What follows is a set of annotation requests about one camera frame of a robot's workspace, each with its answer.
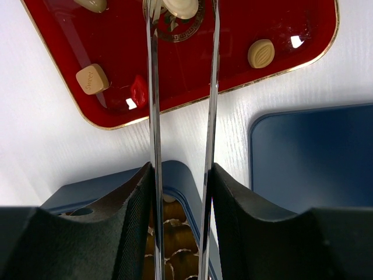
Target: metal rod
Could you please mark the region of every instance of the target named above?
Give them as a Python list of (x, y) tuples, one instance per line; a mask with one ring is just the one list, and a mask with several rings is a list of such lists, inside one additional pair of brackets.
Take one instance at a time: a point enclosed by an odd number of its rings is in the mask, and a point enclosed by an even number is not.
[(155, 194), (153, 196), (154, 220), (154, 270), (156, 280), (164, 280), (164, 246), (163, 246), (163, 185), (162, 185), (162, 159), (160, 139), (160, 109), (159, 109), (159, 79), (158, 79), (158, 34), (157, 23), (160, 3), (151, 14), (151, 1), (147, 0), (146, 36), (147, 36), (147, 68), (149, 87), (149, 128), (151, 164), (155, 179)]
[(217, 94), (219, 89), (219, 40), (220, 40), (220, 14), (219, 0), (216, 0), (214, 45), (212, 52), (211, 82), (210, 82), (210, 103), (209, 118), (207, 123), (207, 144), (205, 159), (205, 176), (203, 179), (202, 198), (202, 221), (199, 240), (199, 274), (198, 280), (207, 280), (209, 272), (209, 250), (210, 250), (210, 216), (211, 216), (211, 169), (214, 163), (215, 130)]

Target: white wood grain surface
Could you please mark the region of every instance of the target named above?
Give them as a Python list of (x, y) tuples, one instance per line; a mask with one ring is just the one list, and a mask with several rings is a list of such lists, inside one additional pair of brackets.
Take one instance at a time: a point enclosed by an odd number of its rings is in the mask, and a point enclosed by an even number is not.
[[(216, 162), (249, 186), (248, 128), (269, 112), (373, 102), (373, 1), (340, 0), (340, 30), (318, 62), (219, 97)], [(0, 1), (0, 205), (40, 205), (62, 185), (150, 160), (143, 121), (102, 131), (78, 113), (18, 0)], [(207, 101), (161, 116), (163, 160), (202, 193)]]

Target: red candy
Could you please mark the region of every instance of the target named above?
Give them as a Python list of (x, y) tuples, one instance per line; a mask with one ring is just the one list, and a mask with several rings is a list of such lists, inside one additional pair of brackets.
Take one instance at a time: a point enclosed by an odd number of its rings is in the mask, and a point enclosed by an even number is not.
[(149, 101), (147, 82), (140, 75), (136, 75), (131, 86), (131, 98), (139, 109), (144, 108)]

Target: red tray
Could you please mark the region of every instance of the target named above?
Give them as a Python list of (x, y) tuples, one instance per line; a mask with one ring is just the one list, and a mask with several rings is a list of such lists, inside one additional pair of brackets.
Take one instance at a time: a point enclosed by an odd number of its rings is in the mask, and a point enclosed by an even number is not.
[[(69, 90), (85, 119), (114, 129), (149, 115), (130, 110), (126, 99), (136, 75), (147, 76), (143, 0), (107, 0), (107, 10), (93, 13), (73, 0), (24, 0)], [(219, 91), (249, 85), (310, 64), (332, 45), (339, 27), (337, 0), (221, 0)], [(189, 21), (163, 13), (159, 26), (159, 87), (161, 111), (202, 100), (209, 95), (214, 14), (211, 0), (199, 0)], [(292, 38), (302, 42), (293, 45)], [(253, 69), (247, 60), (250, 45), (271, 39), (273, 62)], [(75, 74), (97, 63), (110, 87), (88, 96)]]

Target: gold tray rim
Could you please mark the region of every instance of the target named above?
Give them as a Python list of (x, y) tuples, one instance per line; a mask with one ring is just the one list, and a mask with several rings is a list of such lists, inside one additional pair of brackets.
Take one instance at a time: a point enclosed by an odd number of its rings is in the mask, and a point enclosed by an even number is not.
[[(52, 62), (53, 62), (53, 64), (55, 65), (55, 67), (56, 67), (56, 69), (57, 69), (57, 71), (58, 71), (58, 73), (59, 73), (61, 79), (63, 80), (63, 82), (64, 82), (64, 84), (65, 84), (65, 86), (66, 86), (66, 89), (68, 90), (68, 92), (69, 92), (69, 94), (70, 94), (70, 96), (71, 96), (71, 98), (72, 98), (72, 100), (73, 100), (73, 102), (74, 102), (76, 108), (78, 109), (79, 114), (80, 114), (80, 115), (81, 115), (81, 116), (82, 116), (82, 117), (83, 117), (83, 118), (84, 118), (84, 119), (85, 119), (89, 124), (91, 124), (92, 126), (94, 126), (94, 127), (96, 127), (96, 128), (99, 128), (99, 129), (101, 129), (101, 130), (107, 130), (107, 131), (109, 131), (109, 130), (118, 130), (118, 129), (122, 128), (122, 127), (127, 127), (127, 126), (129, 126), (129, 125), (131, 125), (131, 124), (136, 124), (136, 123), (139, 123), (139, 122), (141, 122), (141, 121), (147, 120), (147, 119), (149, 118), (149, 116), (147, 116), (147, 117), (143, 117), (143, 118), (138, 118), (137, 120), (133, 120), (133, 121), (127, 122), (127, 123), (125, 123), (125, 124), (117, 125), (116, 127), (102, 127), (102, 126), (100, 126), (100, 125), (98, 125), (98, 124), (95, 124), (95, 123), (94, 123), (93, 121), (91, 121), (90, 119), (88, 119), (88, 118), (83, 114), (82, 109), (80, 109), (80, 107), (79, 107), (77, 101), (75, 100), (75, 97), (74, 97), (74, 95), (72, 94), (72, 92), (71, 92), (71, 90), (70, 90), (68, 84), (66, 83), (65, 78), (62, 76), (62, 73), (61, 73), (61, 71), (60, 71), (60, 69), (59, 69), (59, 67), (58, 67), (58, 65), (57, 65), (57, 63), (56, 63), (56, 61), (54, 60), (54, 57), (52, 56), (51, 51), (50, 51), (49, 47), (47, 46), (47, 43), (45, 42), (43, 35), (40, 33), (40, 30), (39, 30), (39, 28), (37, 27), (37, 25), (36, 25), (36, 23), (35, 23), (35, 21), (34, 21), (32, 15), (31, 15), (31, 13), (30, 13), (30, 11), (29, 11), (29, 9), (28, 9), (26, 3), (24, 2), (24, 0), (20, 0), (20, 1), (21, 1), (22, 5), (23, 5), (23, 7), (24, 7), (24, 9), (25, 9), (25, 11), (26, 11), (26, 13), (27, 13), (27, 15), (29, 16), (29, 18), (30, 18), (30, 20), (31, 20), (31, 22), (32, 22), (32, 24), (33, 24), (33, 26), (34, 26), (34, 28), (35, 28), (37, 34), (39, 35), (40, 40), (43, 42), (44, 47), (46, 48), (46, 50), (47, 50), (47, 52), (48, 52), (50, 58), (52, 59)], [(305, 62), (305, 63), (303, 63), (303, 64), (300, 64), (300, 65), (297, 65), (297, 66), (291, 67), (291, 68), (289, 68), (289, 69), (285, 69), (285, 70), (282, 70), (282, 71), (280, 71), (280, 72), (276, 72), (276, 73), (274, 73), (274, 74), (271, 74), (271, 75), (268, 75), (268, 76), (265, 76), (265, 77), (262, 77), (262, 78), (259, 78), (259, 79), (256, 79), (256, 80), (253, 80), (253, 81), (250, 81), (250, 82), (247, 82), (247, 83), (243, 83), (242, 85), (238, 85), (238, 86), (235, 86), (235, 87), (231, 87), (230, 89), (223, 90), (223, 91), (219, 92), (219, 94), (222, 95), (222, 94), (225, 94), (225, 93), (228, 93), (228, 92), (232, 92), (233, 90), (236, 90), (236, 89), (242, 89), (242, 88), (244, 88), (244, 87), (246, 87), (246, 86), (253, 85), (254, 83), (259, 83), (259, 82), (261, 82), (261, 81), (264, 81), (264, 80), (267, 80), (267, 79), (270, 79), (270, 78), (274, 78), (274, 77), (280, 76), (280, 75), (282, 75), (282, 74), (286, 74), (286, 73), (289, 73), (289, 72), (292, 72), (292, 71), (298, 70), (298, 69), (300, 69), (300, 68), (303, 68), (303, 67), (309, 66), (309, 65), (311, 65), (311, 64), (313, 64), (313, 63), (315, 63), (315, 62), (317, 62), (320, 58), (322, 58), (322, 57), (323, 57), (323, 56), (324, 56), (324, 55), (325, 55), (325, 54), (330, 50), (330, 48), (332, 47), (333, 43), (334, 43), (335, 40), (336, 40), (336, 37), (337, 37), (338, 31), (339, 31), (339, 26), (340, 26), (339, 0), (334, 0), (334, 5), (335, 5), (335, 11), (336, 11), (336, 27), (335, 27), (335, 30), (334, 30), (334, 34), (333, 34), (333, 36), (332, 36), (332, 38), (331, 38), (329, 44), (326, 46), (326, 48), (325, 48), (325, 49), (324, 49), (324, 50), (323, 50), (323, 51), (322, 51), (322, 52), (321, 52), (317, 57), (315, 57), (314, 59), (312, 59), (312, 60), (310, 60), (310, 61), (308, 61), (308, 62)], [(180, 108), (186, 107), (186, 106), (188, 106), (188, 105), (192, 105), (192, 104), (194, 104), (194, 103), (201, 102), (201, 101), (206, 100), (206, 99), (208, 99), (208, 98), (209, 98), (209, 96), (205, 96), (205, 97), (202, 97), (202, 98), (199, 98), (199, 99), (196, 99), (196, 100), (193, 100), (193, 101), (190, 101), (190, 102), (187, 102), (187, 103), (184, 103), (184, 104), (181, 104), (181, 105), (178, 105), (178, 106), (175, 106), (175, 107), (172, 107), (172, 108), (166, 109), (166, 110), (163, 110), (163, 111), (161, 111), (160, 113), (161, 113), (161, 114), (168, 113), (168, 112), (174, 111), (174, 110), (176, 110), (176, 109), (180, 109)]]

